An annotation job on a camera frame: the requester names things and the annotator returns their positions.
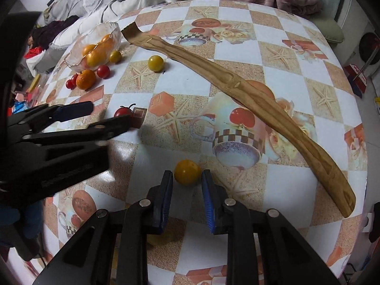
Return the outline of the red cherry tomato pair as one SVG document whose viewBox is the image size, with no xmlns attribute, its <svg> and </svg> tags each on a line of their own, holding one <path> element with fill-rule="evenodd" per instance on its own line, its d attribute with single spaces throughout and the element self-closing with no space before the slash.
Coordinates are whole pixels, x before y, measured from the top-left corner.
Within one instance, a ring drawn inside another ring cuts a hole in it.
<svg viewBox="0 0 380 285">
<path fill-rule="evenodd" d="M 68 79 L 66 81 L 66 88 L 69 90 L 74 90 L 77 86 L 77 77 L 79 76 L 78 73 L 74 74 L 71 79 Z"/>
</svg>

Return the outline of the small orange mandarin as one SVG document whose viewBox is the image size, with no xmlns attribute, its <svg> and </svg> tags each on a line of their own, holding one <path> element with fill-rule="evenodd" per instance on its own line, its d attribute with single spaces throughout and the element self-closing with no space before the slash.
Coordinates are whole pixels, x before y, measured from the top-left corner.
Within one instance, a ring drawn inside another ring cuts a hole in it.
<svg viewBox="0 0 380 285">
<path fill-rule="evenodd" d="M 96 83 L 96 81 L 97 77 L 94 71 L 83 70 L 76 79 L 76 85 L 80 90 L 88 90 Z"/>
</svg>

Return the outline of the clear glass fruit bowl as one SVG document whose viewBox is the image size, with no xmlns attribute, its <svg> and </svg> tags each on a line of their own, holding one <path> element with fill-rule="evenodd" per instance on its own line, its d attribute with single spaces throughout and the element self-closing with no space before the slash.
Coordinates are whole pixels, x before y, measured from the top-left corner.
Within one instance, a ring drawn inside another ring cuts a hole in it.
<svg viewBox="0 0 380 285">
<path fill-rule="evenodd" d="M 76 73 L 96 70 L 109 62 L 110 54 L 119 49 L 121 39 L 118 23 L 100 23 L 73 43 L 64 63 Z"/>
</svg>

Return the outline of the yellow tomato near scratcher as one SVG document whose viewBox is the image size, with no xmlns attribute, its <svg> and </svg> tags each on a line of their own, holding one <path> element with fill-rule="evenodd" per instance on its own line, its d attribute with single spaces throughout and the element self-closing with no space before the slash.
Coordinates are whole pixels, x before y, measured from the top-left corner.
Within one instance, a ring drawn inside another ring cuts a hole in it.
<svg viewBox="0 0 380 285">
<path fill-rule="evenodd" d="M 153 72 L 161 72 L 165 66 L 165 60 L 159 55 L 152 55 L 147 62 L 148 68 Z"/>
</svg>

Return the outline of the long wooden back scratcher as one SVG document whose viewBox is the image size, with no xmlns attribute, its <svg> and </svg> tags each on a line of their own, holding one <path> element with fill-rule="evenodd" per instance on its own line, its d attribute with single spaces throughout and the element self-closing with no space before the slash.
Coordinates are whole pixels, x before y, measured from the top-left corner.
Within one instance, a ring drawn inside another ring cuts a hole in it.
<svg viewBox="0 0 380 285">
<path fill-rule="evenodd" d="M 303 156 L 342 216 L 347 218 L 352 214 L 356 206 L 356 195 L 341 169 L 320 145 L 298 127 L 275 100 L 221 65 L 169 44 L 158 36 L 140 31 L 136 23 L 125 27 L 122 35 L 131 44 L 163 53 L 187 66 L 220 91 L 242 103 L 261 121 L 287 138 Z"/>
</svg>

